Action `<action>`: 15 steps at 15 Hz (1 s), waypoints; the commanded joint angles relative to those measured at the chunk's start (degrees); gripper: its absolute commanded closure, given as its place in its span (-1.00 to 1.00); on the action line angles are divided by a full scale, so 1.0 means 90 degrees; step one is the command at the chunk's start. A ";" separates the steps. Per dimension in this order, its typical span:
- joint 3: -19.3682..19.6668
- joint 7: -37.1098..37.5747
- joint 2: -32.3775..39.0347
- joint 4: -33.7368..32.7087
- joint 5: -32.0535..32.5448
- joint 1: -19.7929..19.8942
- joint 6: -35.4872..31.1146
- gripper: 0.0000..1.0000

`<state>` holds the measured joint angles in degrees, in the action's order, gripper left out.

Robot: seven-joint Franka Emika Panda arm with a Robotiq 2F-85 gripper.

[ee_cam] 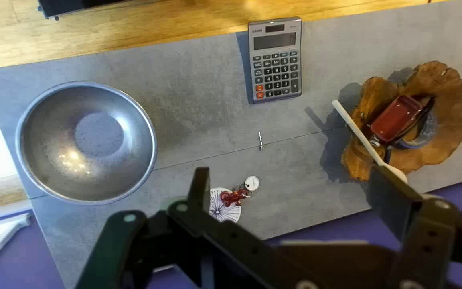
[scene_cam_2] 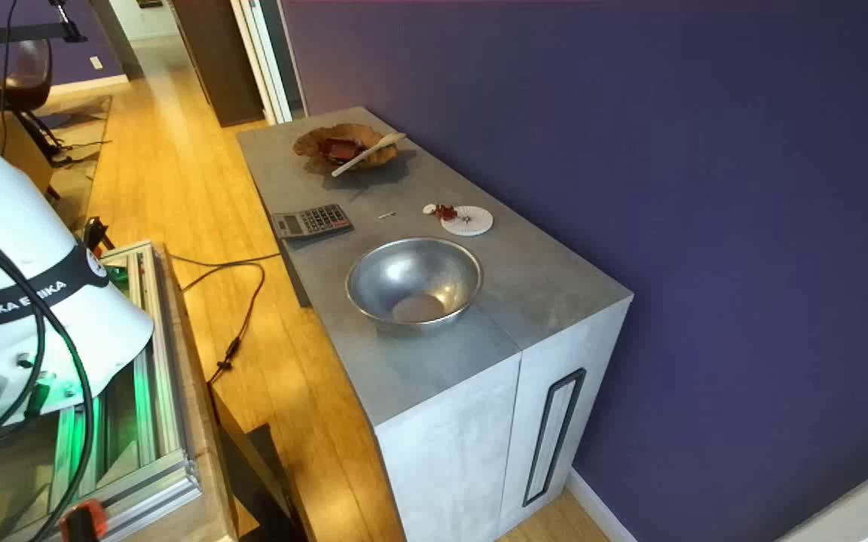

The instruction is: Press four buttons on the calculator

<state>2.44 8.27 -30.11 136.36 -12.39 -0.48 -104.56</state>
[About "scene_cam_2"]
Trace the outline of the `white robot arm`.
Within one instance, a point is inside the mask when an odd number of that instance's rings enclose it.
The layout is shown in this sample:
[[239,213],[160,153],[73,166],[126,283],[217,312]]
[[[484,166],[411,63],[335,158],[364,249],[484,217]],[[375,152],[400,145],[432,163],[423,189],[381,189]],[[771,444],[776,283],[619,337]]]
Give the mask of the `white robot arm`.
[[0,427],[98,397],[153,324],[0,158]]

